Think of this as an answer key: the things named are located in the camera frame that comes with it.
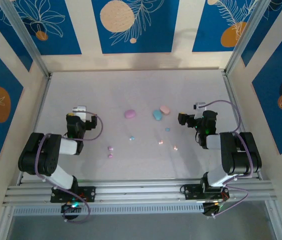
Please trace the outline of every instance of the purple cable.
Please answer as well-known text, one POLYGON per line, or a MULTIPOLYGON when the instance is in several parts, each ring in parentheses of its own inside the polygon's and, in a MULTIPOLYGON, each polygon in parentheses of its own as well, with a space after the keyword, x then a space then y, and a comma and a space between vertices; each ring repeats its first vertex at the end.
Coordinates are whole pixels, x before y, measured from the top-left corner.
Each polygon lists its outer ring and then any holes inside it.
POLYGON ((102 119, 98 115, 96 115, 96 114, 94 114, 93 112, 90 112, 90 111, 73 111, 73 113, 86 113, 86 114, 95 115, 97 117, 97 119, 99 119, 99 121, 101 123, 100 133, 96 137, 91 138, 91 139, 70 138, 70 137, 63 136, 64 139, 69 139, 69 140, 74 140, 74 141, 93 141, 93 140, 96 140, 98 137, 100 137, 100 135, 103 132, 103 122, 102 122, 102 119))
MULTIPOLYGON (((77 194, 63 188, 63 187, 60 187, 60 186, 57 186, 55 185, 53 182, 51 182, 50 180, 46 179, 44 176, 40 175, 39 174, 39 171, 38 171, 38 163, 39 163, 39 156, 40 156, 40 153, 41 153, 41 149, 42 149, 42 146, 43 146, 43 143, 45 142, 45 140, 51 135, 51 133, 47 133, 46 135, 44 135, 44 137, 41 139, 40 141, 40 144, 39 144, 39 147, 37 149, 37 152, 36 152, 36 156, 35 156, 35 162, 34 162, 34 171, 35 171, 35 174, 41 178, 41 179, 45 179, 49 184, 51 184, 53 187, 67 193, 67 194, 70 194, 72 196, 74 196, 75 198, 79 199, 80 201, 82 201, 84 203, 84 205, 86 205, 87 207, 87 211, 88 211, 88 214, 86 215, 86 217, 83 219, 83 220, 79 220, 79 221, 71 221, 71 220, 67 220, 67 222, 69 223, 73 223, 73 224, 82 224, 82 223, 85 223, 87 220, 88 220, 88 217, 90 216, 90 213, 91 213, 91 209, 88 205, 88 203, 80 196, 78 196, 77 194)), ((66 213, 64 212, 63 213, 63 218, 66 220, 65 218, 66 216, 66 213)))
MULTIPOLYGON (((252 175, 253 175, 253 162, 252 162, 252 158, 251 158, 251 154, 249 152, 249 149, 248 149, 248 146, 246 145, 245 141, 243 140, 243 138, 240 136, 239 133, 237 133, 237 130, 240 128, 240 125, 242 123, 242 119, 241 119, 241 115, 240 115, 240 112, 239 112, 239 109, 236 105, 234 105, 232 102, 230 101, 226 101, 226 100, 216 100, 216 101, 212 101, 206 105, 203 105, 203 106, 199 106, 199 109, 200 108, 205 108, 211 104, 214 104, 214 103, 227 103, 227 104, 230 104, 235 110, 236 110, 236 113, 238 115, 238 118, 239 118, 239 122, 238 122, 238 125, 236 127, 236 129, 234 131, 231 131, 232 134, 235 134, 241 141, 243 147, 244 147, 244 150, 246 152, 246 155, 247 155, 247 159, 249 161, 249 167, 250 167, 250 173, 247 175, 247 176, 239 176, 239 178, 252 178, 252 175)), ((213 218, 215 218, 216 216, 220 215, 220 214, 223 214, 225 213, 226 211, 234 208, 235 206, 239 205, 240 203, 242 203, 248 196, 249 196, 249 192, 243 188, 239 188, 239 187, 234 187, 234 186, 228 186, 228 183, 231 182, 233 179, 235 179, 235 177, 232 177, 228 180, 226 180, 225 182, 223 182, 223 185, 224 187, 227 187, 227 188, 230 188, 230 189, 235 189, 235 190, 239 190, 239 191, 243 191, 243 192, 246 192, 246 195, 245 197, 243 197, 240 201, 238 201, 237 203, 233 204, 232 206, 230 206, 229 208, 227 208, 226 210, 222 211, 222 212, 219 212, 215 215, 213 215, 213 218)))
MULTIPOLYGON (((92 113, 92 112, 89 112, 89 111, 74 111, 74 113, 86 113, 86 114, 95 115, 95 116, 99 119, 99 121, 100 121, 100 123, 101 123, 101 131, 100 131, 100 133, 99 133, 96 137, 94 137, 94 138, 92 138, 92 139, 80 139, 80 138, 67 138, 67 137, 64 137, 65 139, 75 140, 75 141, 92 141, 92 140, 95 140, 95 139, 97 139, 98 137, 100 137, 100 135, 101 135, 102 132, 103 132, 103 122, 102 122, 102 119, 101 119, 98 115, 96 115, 96 114, 94 114, 94 113, 92 113)), ((66 219, 66 211, 64 211, 64 213, 63 213, 62 216, 63 216, 63 218, 64 218, 67 222, 69 222, 69 223, 73 223, 73 224, 82 224, 82 223, 85 223, 85 222, 88 220, 88 218, 89 218, 89 216, 90 216, 90 213, 91 213, 91 209, 90 209, 90 206, 88 205, 87 201, 85 201, 82 197, 78 196, 77 194, 75 194, 75 193, 73 193, 73 192, 71 192, 71 191, 69 191, 69 190, 67 190, 67 189, 65 189, 65 188, 63 188, 63 187, 60 187, 60 186, 55 185, 53 182, 49 181, 49 180, 46 179, 44 176, 40 175, 39 172, 38 172, 39 156, 40 156, 40 153, 41 153, 41 149, 42 149, 43 143, 45 142, 45 140, 46 140, 50 135, 51 135, 51 133, 47 133, 46 135, 44 135, 44 137, 41 139, 41 142, 40 142, 40 144, 39 144, 39 146, 38 146, 38 149, 37 149, 37 152, 36 152, 36 156, 35 156, 35 162, 34 162, 34 171, 35 171, 35 174, 36 174, 39 178, 45 179, 45 180, 46 180, 49 184, 51 184, 53 187, 55 187, 55 188, 57 188, 57 189, 59 189, 59 190, 65 192, 65 193, 67 193, 67 194, 70 194, 70 195, 74 196, 75 198, 79 199, 82 203, 84 203, 84 205, 86 206, 87 211, 88 211, 88 214, 86 215, 86 217, 85 217, 84 219, 79 220, 79 221, 67 220, 67 219, 66 219)))
MULTIPOLYGON (((236 110, 237 116, 238 116, 238 118, 239 118, 239 122, 238 122, 238 125, 237 125, 236 129, 233 130, 233 131, 231 131, 231 133, 232 133, 232 134, 235 134, 235 135, 240 139, 240 141, 241 141, 241 143, 242 143, 242 145, 243 145, 243 147, 244 147, 244 150, 245 150, 245 152, 246 152, 246 154, 247 154, 247 159, 248 159, 248 161, 249 161, 249 167, 250 167, 250 173, 249 173, 247 176, 239 176, 238 178, 243 178, 243 179, 245 179, 245 178, 252 178, 252 175, 253 175, 253 162, 252 162, 252 158, 251 158, 251 155, 250 155, 248 146, 246 145, 246 143, 245 143, 245 141, 242 139, 242 137, 237 133, 237 130, 240 128, 241 123, 242 123, 241 114, 240 114, 240 112, 239 112, 239 109, 238 109, 238 107, 237 107, 236 105, 234 105, 232 102, 227 101, 227 100, 215 100, 215 101, 212 101, 212 102, 210 102, 210 103, 208 103, 208 104, 206 104, 206 105, 199 106, 198 108, 199 108, 199 109, 205 108, 205 107, 210 106, 210 105, 215 104, 215 103, 227 103, 227 104, 230 104, 230 105, 236 110)), ((228 183, 228 182, 230 182, 230 181, 233 180, 233 179, 234 179, 234 177, 233 177, 233 178, 230 178, 229 180, 227 180, 227 181, 224 182, 224 183, 228 183)))
POLYGON ((216 100, 216 101, 212 101, 206 105, 203 105, 203 106, 199 106, 198 108, 201 109, 201 108, 205 108, 207 106, 210 106, 211 104, 215 104, 215 103, 227 103, 227 104, 230 104, 235 110, 236 110, 236 113, 237 113, 237 116, 239 117, 239 123, 237 125, 237 128, 235 130, 233 130, 233 132, 236 132, 239 130, 240 126, 241 126, 241 123, 242 123, 242 119, 241 119, 241 114, 239 112, 239 109, 236 105, 234 105, 232 102, 230 101, 227 101, 227 100, 216 100))
POLYGON ((233 204, 232 206, 230 206, 229 208, 227 208, 226 210, 222 211, 222 212, 219 212, 217 214, 214 214, 212 217, 215 218, 216 216, 219 216, 220 214, 223 214, 225 213, 226 211, 234 208, 235 206, 239 205, 240 203, 242 203, 248 196, 249 196, 249 192, 243 188, 239 188, 239 187, 234 187, 234 186, 227 186, 229 189, 234 189, 234 190, 239 190, 239 191, 242 191, 242 192, 246 192, 246 195, 240 200, 238 201, 237 203, 233 204))

